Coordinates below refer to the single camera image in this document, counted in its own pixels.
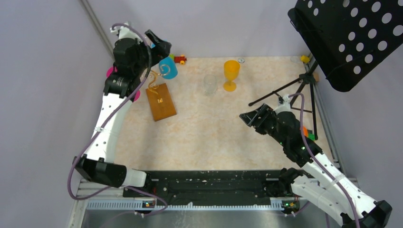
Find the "clear wine glass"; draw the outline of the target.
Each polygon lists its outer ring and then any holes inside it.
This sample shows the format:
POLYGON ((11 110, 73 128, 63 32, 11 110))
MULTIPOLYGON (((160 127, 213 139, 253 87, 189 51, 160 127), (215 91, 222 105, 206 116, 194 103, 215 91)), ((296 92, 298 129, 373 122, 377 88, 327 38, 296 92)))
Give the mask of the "clear wine glass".
POLYGON ((217 89, 217 77, 214 75, 206 75, 203 79, 204 94, 211 96, 215 94, 217 89))

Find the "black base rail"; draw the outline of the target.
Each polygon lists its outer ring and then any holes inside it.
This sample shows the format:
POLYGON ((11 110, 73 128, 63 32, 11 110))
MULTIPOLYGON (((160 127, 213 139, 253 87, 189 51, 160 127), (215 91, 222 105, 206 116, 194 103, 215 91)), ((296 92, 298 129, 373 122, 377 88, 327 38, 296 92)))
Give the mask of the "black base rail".
POLYGON ((266 206, 275 198, 295 199, 280 182, 285 171, 148 171, 141 191, 169 206, 266 206))

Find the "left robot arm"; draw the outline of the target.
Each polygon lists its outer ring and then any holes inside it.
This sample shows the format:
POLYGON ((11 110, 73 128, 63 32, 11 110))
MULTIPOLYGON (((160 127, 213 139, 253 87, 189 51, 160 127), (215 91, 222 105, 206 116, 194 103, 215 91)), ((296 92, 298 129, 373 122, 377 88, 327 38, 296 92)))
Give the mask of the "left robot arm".
POLYGON ((150 29, 144 35, 131 26, 116 23, 111 32, 118 35, 113 49, 112 72, 105 80, 102 106, 89 146, 73 160, 74 169, 86 180, 109 187, 133 186, 140 196, 152 192, 144 171, 116 164, 115 149, 127 111, 144 85, 142 76, 169 56, 171 43, 150 29))

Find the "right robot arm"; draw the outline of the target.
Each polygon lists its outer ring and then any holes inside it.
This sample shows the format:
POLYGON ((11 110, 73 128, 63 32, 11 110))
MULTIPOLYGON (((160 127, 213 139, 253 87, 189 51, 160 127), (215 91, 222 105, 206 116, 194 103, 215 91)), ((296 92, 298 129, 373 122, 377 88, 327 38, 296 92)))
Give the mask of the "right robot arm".
POLYGON ((296 194, 323 210, 343 228, 384 228, 392 206, 376 201, 353 184, 300 129, 300 121, 284 107, 272 109, 263 104, 239 115, 261 135, 269 135, 284 154, 302 171, 288 169, 279 178, 279 191, 296 194))

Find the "orange tape dispenser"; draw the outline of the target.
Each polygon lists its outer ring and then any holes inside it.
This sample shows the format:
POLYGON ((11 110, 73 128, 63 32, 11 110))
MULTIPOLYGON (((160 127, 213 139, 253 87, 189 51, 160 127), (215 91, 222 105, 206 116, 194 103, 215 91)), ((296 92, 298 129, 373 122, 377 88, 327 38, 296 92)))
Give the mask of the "orange tape dispenser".
POLYGON ((309 137, 309 130, 305 126, 302 127, 302 130, 303 130, 304 136, 309 137))

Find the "green toy block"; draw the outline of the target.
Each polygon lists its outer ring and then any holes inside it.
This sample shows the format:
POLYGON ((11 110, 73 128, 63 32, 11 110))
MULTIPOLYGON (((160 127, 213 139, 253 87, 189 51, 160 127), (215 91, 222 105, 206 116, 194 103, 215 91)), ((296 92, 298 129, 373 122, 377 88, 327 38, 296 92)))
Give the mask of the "green toy block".
POLYGON ((308 134, 308 138, 311 139, 311 140, 313 140, 313 141, 316 140, 316 136, 315 136, 314 134, 312 134, 312 133, 309 133, 309 134, 308 134))

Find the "wooden rack base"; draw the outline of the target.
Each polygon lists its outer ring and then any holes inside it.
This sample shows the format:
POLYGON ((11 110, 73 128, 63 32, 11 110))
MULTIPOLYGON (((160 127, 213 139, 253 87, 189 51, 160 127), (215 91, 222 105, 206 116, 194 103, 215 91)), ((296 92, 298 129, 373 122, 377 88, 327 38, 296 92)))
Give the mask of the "wooden rack base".
POLYGON ((158 85, 157 88, 147 88, 145 91, 155 122, 177 115, 166 83, 158 85))

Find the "yellow plastic wine glass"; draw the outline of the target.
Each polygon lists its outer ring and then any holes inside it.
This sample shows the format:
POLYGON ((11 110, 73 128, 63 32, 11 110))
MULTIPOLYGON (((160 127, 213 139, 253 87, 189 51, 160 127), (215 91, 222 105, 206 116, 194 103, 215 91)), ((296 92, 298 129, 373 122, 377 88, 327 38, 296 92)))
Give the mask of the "yellow plastic wine glass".
POLYGON ((226 82, 223 84, 223 88, 227 92, 233 92, 237 86, 234 80, 238 77, 240 72, 240 63, 235 60, 228 60, 224 63, 224 76, 226 82))

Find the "pink plastic wine glass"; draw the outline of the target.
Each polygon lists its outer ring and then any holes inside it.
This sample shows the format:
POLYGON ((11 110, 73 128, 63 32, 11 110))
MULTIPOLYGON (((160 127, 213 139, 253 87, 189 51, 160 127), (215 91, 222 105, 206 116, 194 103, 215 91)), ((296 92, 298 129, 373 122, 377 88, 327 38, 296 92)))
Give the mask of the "pink plastic wine glass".
MULTIPOLYGON (((116 71, 116 68, 115 68, 115 67, 110 67, 110 68, 107 70, 106 77, 108 78, 108 77, 112 74, 112 72, 114 72, 114 71, 116 71)), ((134 98, 133 98, 133 102, 135 102, 136 100, 138 100, 139 97, 140 97, 140 95, 141 95, 141 92, 138 91, 138 92, 135 94, 134 98)))

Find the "colourful toy train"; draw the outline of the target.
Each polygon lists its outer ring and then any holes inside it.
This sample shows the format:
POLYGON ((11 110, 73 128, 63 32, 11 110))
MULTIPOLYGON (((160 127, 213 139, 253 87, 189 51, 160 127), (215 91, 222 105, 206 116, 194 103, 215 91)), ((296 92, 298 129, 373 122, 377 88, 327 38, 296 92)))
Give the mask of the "colourful toy train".
POLYGON ((185 65, 187 58, 185 55, 174 55, 174 54, 170 54, 169 57, 174 61, 174 63, 176 64, 180 64, 180 65, 185 65))

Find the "black perforated music stand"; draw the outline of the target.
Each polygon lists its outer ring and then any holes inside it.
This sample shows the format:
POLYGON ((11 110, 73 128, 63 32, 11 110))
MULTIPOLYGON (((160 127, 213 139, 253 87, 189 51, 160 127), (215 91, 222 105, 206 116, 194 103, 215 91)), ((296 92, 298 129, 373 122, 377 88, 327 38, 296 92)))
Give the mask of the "black perforated music stand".
POLYGON ((288 10, 309 49, 298 91, 315 84, 320 68, 336 91, 347 93, 403 43, 400 0, 298 0, 288 10))

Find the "blue plastic wine glass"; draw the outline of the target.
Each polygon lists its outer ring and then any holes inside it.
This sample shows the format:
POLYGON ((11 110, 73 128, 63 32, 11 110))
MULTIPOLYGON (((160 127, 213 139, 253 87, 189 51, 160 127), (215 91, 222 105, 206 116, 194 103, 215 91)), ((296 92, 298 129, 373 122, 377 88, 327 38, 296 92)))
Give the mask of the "blue plastic wine glass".
POLYGON ((157 49, 155 43, 151 43, 150 49, 151 49, 151 54, 152 54, 152 66, 158 65, 158 69, 160 74, 157 74, 156 72, 152 71, 152 74, 154 78, 156 79, 158 76, 161 76, 163 79, 173 79, 178 75, 178 70, 177 67, 174 63, 174 60, 170 57, 171 54, 171 48, 172 44, 170 42, 168 43, 168 50, 167 53, 168 55, 160 55, 160 51, 157 49))

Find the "yellow clamp knob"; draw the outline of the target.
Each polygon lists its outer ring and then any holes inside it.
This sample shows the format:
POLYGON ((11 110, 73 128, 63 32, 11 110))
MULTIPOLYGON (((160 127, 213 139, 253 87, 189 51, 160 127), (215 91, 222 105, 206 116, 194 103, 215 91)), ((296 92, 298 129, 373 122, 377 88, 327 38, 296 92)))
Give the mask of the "yellow clamp knob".
POLYGON ((305 64, 310 62, 310 58, 308 56, 302 55, 299 57, 299 60, 305 64))

